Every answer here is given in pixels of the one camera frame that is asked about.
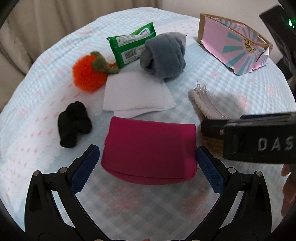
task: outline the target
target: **folded white napkin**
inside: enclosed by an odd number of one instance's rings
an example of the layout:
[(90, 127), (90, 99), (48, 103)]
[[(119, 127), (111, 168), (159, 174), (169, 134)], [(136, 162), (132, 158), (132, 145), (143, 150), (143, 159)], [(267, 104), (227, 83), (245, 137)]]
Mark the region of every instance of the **folded white napkin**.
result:
[(115, 116), (132, 118), (175, 106), (164, 81), (146, 73), (139, 61), (124, 67), (119, 74), (108, 76), (103, 110), (114, 111)]

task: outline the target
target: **blue gripper pad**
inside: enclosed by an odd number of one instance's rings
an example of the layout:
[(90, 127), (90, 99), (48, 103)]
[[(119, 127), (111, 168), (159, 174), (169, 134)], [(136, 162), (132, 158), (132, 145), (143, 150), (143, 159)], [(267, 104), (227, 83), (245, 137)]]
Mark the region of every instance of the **blue gripper pad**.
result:
[(196, 149), (195, 158), (215, 193), (222, 194), (227, 181), (224, 164), (209, 152), (205, 146)]
[(81, 160), (79, 167), (73, 173), (71, 179), (71, 191), (73, 194), (82, 191), (85, 183), (100, 159), (100, 149), (96, 145), (91, 145), (80, 158), (83, 160)]

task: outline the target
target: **beige curtain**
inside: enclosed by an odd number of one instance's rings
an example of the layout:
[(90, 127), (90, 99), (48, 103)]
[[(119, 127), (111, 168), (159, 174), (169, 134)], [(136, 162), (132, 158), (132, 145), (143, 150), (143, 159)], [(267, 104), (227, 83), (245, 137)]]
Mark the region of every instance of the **beige curtain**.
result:
[(32, 63), (66, 35), (98, 17), (161, 0), (20, 0), (0, 29), (0, 111)]

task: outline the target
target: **brown cardboard edge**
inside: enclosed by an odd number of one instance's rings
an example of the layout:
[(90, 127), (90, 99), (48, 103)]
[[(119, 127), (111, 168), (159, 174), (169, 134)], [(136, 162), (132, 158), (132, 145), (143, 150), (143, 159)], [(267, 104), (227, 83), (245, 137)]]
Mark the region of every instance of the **brown cardboard edge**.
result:
[[(255, 29), (251, 28), (250, 26), (248, 26), (248, 25), (245, 24), (245, 23), (242, 23), (242, 22), (240, 22), (240, 21), (236, 21), (236, 20), (234, 20), (234, 19), (230, 19), (230, 18), (225, 18), (225, 17), (217, 16), (217, 15), (201, 13), (201, 14), (200, 14), (200, 26), (201, 26), (201, 19), (202, 19), (202, 17), (203, 17), (203, 20), (202, 20), (202, 26), (203, 26), (203, 28), (202, 28), (202, 31), (201, 31), (201, 34), (202, 34), (202, 35), (201, 35), (201, 38), (200, 38), (200, 29), (199, 29), (199, 30), (198, 30), (198, 39), (197, 39), (197, 41), (198, 41), (200, 44), (201, 44), (201, 40), (202, 40), (202, 37), (203, 37), (203, 31), (204, 31), (204, 27), (205, 27), (205, 17), (210, 17), (210, 18), (221, 18), (221, 19), (225, 19), (225, 20), (227, 20), (227, 21), (236, 22), (236, 23), (243, 24), (243, 25), (249, 27), (249, 28), (252, 29), (253, 31), (257, 32), (257, 33), (258, 33), (258, 36), (261, 37), (261, 38), (262, 38), (267, 44), (254, 43), (254, 42), (251, 41), (251, 40), (249, 40), (249, 41), (250, 41), (251, 43), (255, 44), (255, 45), (258, 45), (258, 46), (264, 48), (265, 50), (266, 50), (269, 46), (271, 46), (271, 47), (274, 46), (270, 41), (268, 41), (265, 37), (263, 37), (258, 31), (256, 31)], [(236, 30), (234, 30), (234, 29), (231, 29), (231, 30), (233, 30), (234, 32), (238, 33), (240, 36), (242, 36), (243, 38), (245, 38), (245, 36), (243, 36), (242, 34), (240, 34), (238, 31), (236, 31)]]

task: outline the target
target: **textured blue pad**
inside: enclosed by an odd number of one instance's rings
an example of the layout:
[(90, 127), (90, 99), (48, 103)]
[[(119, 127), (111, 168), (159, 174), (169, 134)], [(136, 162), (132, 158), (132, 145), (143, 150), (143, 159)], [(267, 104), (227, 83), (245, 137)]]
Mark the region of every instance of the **textured blue pad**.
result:
[(100, 150), (94, 145), (86, 158), (82, 161), (72, 176), (71, 191), (75, 194), (81, 192), (94, 167), (100, 159)]
[(222, 194), (225, 189), (224, 178), (201, 147), (195, 152), (195, 158), (215, 193)]

